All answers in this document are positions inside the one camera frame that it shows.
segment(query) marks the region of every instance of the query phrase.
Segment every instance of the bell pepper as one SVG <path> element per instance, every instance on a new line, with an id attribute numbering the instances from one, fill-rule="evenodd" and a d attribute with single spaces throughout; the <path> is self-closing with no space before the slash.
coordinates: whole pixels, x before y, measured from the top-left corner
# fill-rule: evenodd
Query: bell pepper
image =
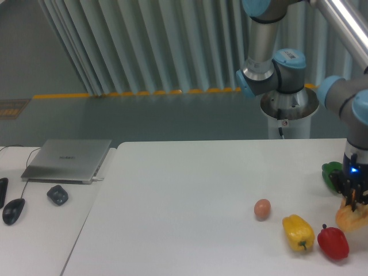
<path id="1" fill-rule="evenodd" d="M 300 216 L 292 214 L 282 220 L 290 247 L 295 251 L 307 250 L 313 246 L 315 233 L 312 227 Z"/>
<path id="2" fill-rule="evenodd" d="M 343 165 L 339 162 L 329 162 L 329 163 L 323 164 L 323 166 L 322 166 L 322 177 L 323 177 L 324 183 L 326 183 L 326 185 L 332 191 L 338 192 L 338 191 L 336 191 L 336 189 L 334 187 L 334 184 L 332 184 L 332 182 L 329 178 L 329 174 L 331 172 L 333 172 L 333 170 L 341 171 L 342 169 L 343 169 Z"/>
<path id="3" fill-rule="evenodd" d="M 344 232 L 339 228 L 327 227 L 325 224 L 322 227 L 323 229 L 317 236 L 317 241 L 322 251 L 333 260 L 347 258 L 349 255 L 349 244 Z"/>

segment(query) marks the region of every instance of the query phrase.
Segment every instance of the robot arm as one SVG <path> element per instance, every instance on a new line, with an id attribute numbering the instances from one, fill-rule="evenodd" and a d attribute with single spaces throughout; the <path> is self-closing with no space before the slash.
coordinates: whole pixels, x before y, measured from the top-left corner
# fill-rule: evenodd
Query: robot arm
<path id="1" fill-rule="evenodd" d="M 237 82 L 246 96 L 263 93 L 262 110 L 277 120 L 298 120 L 316 111 L 315 94 L 305 92 L 305 59 L 293 49 L 282 49 L 273 56 L 279 21 L 288 6 L 297 0 L 242 0 L 252 18 L 248 58 L 236 73 Z M 368 24 L 359 11 L 346 0 L 308 0 L 319 9 L 339 35 L 364 75 L 345 80 L 327 78 L 317 96 L 322 105 L 334 112 L 349 127 L 342 171 L 330 178 L 337 191 L 355 210 L 357 202 L 368 204 Z"/>
<path id="2" fill-rule="evenodd" d="M 349 127 L 343 169 L 330 178 L 354 211 L 356 203 L 368 204 L 368 24 L 349 1 L 310 0 L 310 4 L 336 30 L 364 73 L 352 80 L 330 76 L 317 91 L 321 104 Z"/>

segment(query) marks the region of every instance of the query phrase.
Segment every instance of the floor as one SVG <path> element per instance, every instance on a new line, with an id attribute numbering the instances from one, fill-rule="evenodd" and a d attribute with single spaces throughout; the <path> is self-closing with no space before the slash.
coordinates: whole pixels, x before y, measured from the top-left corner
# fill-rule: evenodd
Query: floor
<path id="1" fill-rule="evenodd" d="M 239 92 L 33 99 L 17 119 L 0 120 L 0 145 L 39 147 L 47 139 L 112 139 L 113 147 L 125 141 L 268 139 L 259 101 Z M 337 116 L 319 107 L 310 138 L 346 135 Z"/>

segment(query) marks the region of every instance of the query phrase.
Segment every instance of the brown egg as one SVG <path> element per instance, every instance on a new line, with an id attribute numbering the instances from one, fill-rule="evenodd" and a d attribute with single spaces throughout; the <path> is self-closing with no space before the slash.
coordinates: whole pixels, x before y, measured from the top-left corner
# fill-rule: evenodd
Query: brown egg
<path id="1" fill-rule="evenodd" d="M 259 219 L 266 219 L 271 212 L 271 203 L 266 199 L 257 201 L 254 205 L 254 213 Z"/>

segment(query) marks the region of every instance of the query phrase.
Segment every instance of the yellow bell pepper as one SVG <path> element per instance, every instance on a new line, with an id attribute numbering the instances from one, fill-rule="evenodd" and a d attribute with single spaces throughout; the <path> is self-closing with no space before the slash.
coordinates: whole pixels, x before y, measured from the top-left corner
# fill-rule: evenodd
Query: yellow bell pepper
<path id="1" fill-rule="evenodd" d="M 290 247 L 295 251 L 311 248 L 315 241 L 315 233 L 312 227 L 300 216 L 292 214 L 282 220 Z"/>

